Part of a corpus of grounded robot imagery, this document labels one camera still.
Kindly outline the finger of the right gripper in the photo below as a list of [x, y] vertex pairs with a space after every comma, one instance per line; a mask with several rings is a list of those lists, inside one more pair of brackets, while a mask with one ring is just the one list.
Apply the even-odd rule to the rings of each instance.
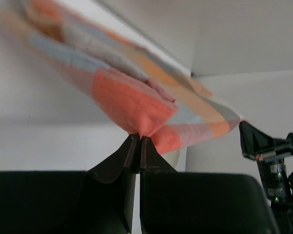
[[250, 160], [278, 160], [293, 156], [290, 139], [273, 138], [246, 121], [239, 123], [242, 156]]

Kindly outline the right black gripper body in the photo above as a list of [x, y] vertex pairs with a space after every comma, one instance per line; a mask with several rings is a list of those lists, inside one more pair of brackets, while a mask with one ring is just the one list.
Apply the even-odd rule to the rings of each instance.
[[256, 146], [260, 179], [279, 231], [293, 234], [293, 172], [288, 175], [285, 165], [285, 158], [293, 156], [293, 133], [285, 139], [260, 133]]

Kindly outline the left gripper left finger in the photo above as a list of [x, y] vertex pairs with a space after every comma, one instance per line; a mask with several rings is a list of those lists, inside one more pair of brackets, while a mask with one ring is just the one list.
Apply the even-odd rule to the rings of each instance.
[[129, 234], [138, 135], [88, 171], [0, 171], [0, 234]]

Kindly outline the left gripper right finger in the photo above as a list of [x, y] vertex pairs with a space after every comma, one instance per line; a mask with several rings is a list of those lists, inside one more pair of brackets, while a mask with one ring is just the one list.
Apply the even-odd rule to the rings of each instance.
[[178, 172], [148, 137], [142, 140], [140, 221], [145, 234], [279, 233], [255, 178]]

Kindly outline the orange blue checkered cloth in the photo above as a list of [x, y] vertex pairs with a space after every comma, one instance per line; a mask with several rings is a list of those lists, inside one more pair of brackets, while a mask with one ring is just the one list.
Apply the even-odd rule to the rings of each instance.
[[159, 56], [54, 0], [0, 8], [0, 27], [160, 154], [227, 134], [241, 117]]

